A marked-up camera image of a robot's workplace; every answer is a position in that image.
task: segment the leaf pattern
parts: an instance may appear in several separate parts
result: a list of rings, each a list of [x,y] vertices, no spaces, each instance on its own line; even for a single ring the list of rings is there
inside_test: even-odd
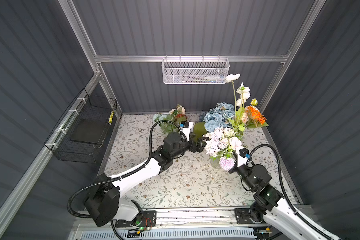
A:
[[[198,121],[198,114],[187,114],[189,121]],[[106,175],[114,175],[145,161],[149,150],[149,131],[153,114],[123,115],[117,136],[107,162]],[[152,150],[163,144],[166,137],[160,127],[154,129]],[[243,145],[250,151],[257,145],[268,143],[259,128],[246,129]],[[281,191],[278,168],[272,151],[262,148],[254,153],[255,163],[264,165],[272,176],[270,182]],[[283,177],[285,189],[292,203],[296,203]],[[124,199],[135,200],[144,208],[161,207],[212,207],[250,205],[253,194],[241,186],[237,174],[214,169],[205,152],[187,151],[183,157],[173,161],[166,171],[134,186]]]

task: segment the black wire basket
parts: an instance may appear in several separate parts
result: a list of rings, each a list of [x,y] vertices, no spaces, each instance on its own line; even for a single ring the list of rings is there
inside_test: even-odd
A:
[[[51,132],[50,136],[58,131],[56,140],[44,145],[59,160],[99,164],[117,120],[116,110],[115,99],[87,94],[75,110],[69,110],[67,122]]]

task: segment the white mesh basket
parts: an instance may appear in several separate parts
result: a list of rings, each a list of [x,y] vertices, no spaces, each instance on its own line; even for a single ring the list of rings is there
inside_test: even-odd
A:
[[[165,84],[224,84],[228,75],[227,58],[163,58]]]

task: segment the gray corrugated wall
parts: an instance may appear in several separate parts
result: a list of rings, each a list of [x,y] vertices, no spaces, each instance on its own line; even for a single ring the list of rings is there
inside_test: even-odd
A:
[[[160,63],[102,63],[123,112],[167,112],[183,105],[187,111],[209,111],[216,103],[234,103],[232,84],[164,84]],[[251,97],[261,102],[280,63],[232,63]]]
[[[312,2],[74,0],[97,55],[281,55]]]
[[[281,55],[312,0],[74,0],[97,55]],[[259,101],[279,63],[231,63]],[[103,63],[123,112],[234,102],[231,85],[166,85],[158,63]]]
[[[57,1],[0,0],[0,207],[92,75]],[[62,194],[67,199],[68,191],[79,188],[93,172],[87,165],[52,160],[35,188],[54,195],[43,196],[33,189],[26,203],[33,199],[36,206],[44,199],[64,205]],[[65,183],[68,178],[77,183]],[[33,226],[38,219],[39,228],[59,234],[60,227],[42,220],[47,212],[50,218],[67,220],[66,212],[22,207],[8,231],[16,232],[12,228],[22,215],[24,224]]]
[[[265,116],[304,203],[360,239],[360,0],[327,0]]]

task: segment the orange gerbera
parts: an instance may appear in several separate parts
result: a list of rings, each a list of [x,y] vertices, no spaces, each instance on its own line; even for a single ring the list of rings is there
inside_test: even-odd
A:
[[[259,109],[254,106],[248,106],[246,107],[246,110],[248,111],[248,118],[251,119],[256,125],[257,123],[263,125],[267,120],[264,115],[260,113]]]

